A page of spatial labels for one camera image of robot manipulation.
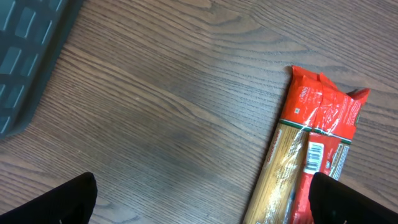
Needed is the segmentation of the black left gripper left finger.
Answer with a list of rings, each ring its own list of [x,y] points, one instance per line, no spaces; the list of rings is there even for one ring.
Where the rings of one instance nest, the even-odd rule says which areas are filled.
[[[88,224],[93,213],[97,184],[85,172],[45,194],[1,215],[1,224]]]

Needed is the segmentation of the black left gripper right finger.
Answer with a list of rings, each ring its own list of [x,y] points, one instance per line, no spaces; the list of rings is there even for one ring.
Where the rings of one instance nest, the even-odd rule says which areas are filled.
[[[315,224],[397,224],[397,213],[317,172],[308,199]]]

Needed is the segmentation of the long orange noodle packet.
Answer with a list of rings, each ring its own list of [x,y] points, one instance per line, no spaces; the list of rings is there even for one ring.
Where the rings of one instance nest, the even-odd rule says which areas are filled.
[[[370,89],[340,91],[322,73],[292,66],[292,81],[244,223],[313,223],[317,172],[337,180]]]

